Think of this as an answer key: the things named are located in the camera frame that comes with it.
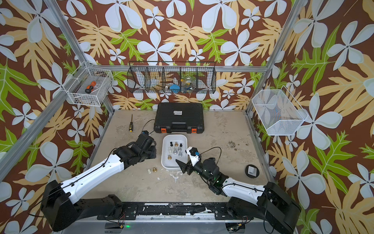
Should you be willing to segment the white storage box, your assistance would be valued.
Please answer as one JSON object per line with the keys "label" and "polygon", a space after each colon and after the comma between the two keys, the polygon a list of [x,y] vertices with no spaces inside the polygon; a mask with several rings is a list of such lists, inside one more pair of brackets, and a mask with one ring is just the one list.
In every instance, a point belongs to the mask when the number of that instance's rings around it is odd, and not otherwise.
{"label": "white storage box", "polygon": [[169,171],[180,171],[180,167],[176,161],[188,162],[187,147],[188,140],[185,135],[170,134],[165,136],[162,143],[162,166]]}

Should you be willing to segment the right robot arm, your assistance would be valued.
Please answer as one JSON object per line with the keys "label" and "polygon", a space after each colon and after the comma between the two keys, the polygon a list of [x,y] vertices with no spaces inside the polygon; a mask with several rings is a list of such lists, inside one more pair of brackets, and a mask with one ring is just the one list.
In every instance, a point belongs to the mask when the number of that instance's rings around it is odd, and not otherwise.
{"label": "right robot arm", "polygon": [[234,180],[219,171],[214,158],[193,164],[176,160],[182,173],[197,173],[216,195],[230,197],[228,213],[233,219],[256,217],[267,221],[280,234],[292,234],[301,207],[277,184],[251,185]]}

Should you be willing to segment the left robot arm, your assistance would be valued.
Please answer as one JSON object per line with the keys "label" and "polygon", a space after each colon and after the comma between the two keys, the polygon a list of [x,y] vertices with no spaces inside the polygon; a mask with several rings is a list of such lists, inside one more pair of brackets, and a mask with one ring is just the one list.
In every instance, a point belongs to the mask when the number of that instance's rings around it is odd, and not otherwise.
{"label": "left robot arm", "polygon": [[41,201],[43,216],[54,232],[88,217],[121,218],[124,215],[123,202],[117,196],[108,195],[100,199],[84,199],[84,196],[109,177],[155,158],[156,142],[144,131],[136,141],[113,149],[105,160],[87,171],[63,182],[49,182]]}

